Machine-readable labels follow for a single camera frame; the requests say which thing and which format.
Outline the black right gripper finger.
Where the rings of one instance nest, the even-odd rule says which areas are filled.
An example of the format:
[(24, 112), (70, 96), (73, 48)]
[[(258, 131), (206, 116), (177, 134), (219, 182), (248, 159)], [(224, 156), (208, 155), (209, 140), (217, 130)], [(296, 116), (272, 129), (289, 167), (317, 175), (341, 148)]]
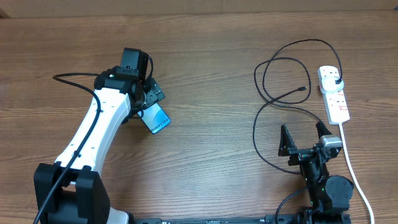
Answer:
[(321, 139), (323, 136), (329, 136), (332, 135), (332, 133), (326, 128), (325, 124), (323, 121), (319, 121), (316, 124), (317, 128), (317, 133), (318, 133), (318, 138)]
[(280, 127), (280, 144), (278, 156), (289, 156), (291, 151), (297, 150), (293, 138), (291, 137), (287, 126), (283, 124)]

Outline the blue Galaxy smartphone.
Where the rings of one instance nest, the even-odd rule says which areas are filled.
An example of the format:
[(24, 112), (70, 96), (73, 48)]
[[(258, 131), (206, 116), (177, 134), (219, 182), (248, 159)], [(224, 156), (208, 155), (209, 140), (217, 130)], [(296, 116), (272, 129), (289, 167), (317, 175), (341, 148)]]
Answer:
[(171, 123), (171, 119), (158, 103), (144, 111), (139, 111), (137, 115), (141, 117), (152, 134), (157, 134)]

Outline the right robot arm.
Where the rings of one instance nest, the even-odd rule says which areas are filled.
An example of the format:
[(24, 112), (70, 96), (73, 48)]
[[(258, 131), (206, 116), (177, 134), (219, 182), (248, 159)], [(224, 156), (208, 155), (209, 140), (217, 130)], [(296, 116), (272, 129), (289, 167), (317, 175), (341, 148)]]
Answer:
[[(354, 183), (341, 175), (330, 175), (326, 163), (337, 157), (343, 149), (340, 137), (332, 134), (319, 121), (316, 124), (318, 142), (311, 148), (298, 149), (286, 125), (281, 126), (278, 155), (289, 158), (289, 166), (299, 166), (306, 186), (287, 198), (278, 206), (274, 215), (276, 223), (350, 223), (349, 201), (353, 196)], [(311, 206), (301, 207), (295, 214), (279, 215), (286, 201), (307, 191)]]

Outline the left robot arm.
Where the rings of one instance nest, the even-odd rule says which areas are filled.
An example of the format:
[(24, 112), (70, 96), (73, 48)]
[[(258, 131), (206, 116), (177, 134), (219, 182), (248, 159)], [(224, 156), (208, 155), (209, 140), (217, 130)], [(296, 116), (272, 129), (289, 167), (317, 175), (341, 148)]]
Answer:
[(147, 53), (125, 48), (120, 65), (94, 75), (94, 88), (87, 90), (93, 99), (78, 131), (53, 164), (41, 163), (34, 173), (35, 223), (161, 223), (112, 208), (101, 179), (120, 125), (141, 119), (157, 133), (170, 123), (152, 72)]

